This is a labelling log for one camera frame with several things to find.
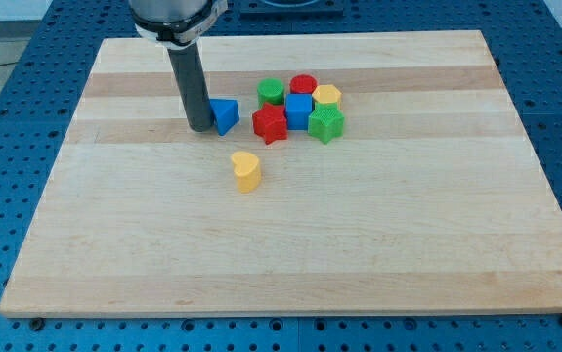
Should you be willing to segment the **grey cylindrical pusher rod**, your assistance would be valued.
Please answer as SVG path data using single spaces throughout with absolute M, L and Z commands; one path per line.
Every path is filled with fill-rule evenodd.
M 197 44 L 167 50 L 189 126 L 205 132 L 214 125 L 204 71 Z

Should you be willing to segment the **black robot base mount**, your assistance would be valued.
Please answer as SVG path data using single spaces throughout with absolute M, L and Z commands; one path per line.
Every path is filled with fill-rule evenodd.
M 264 16 L 342 16 L 345 0 L 235 0 L 242 18 Z

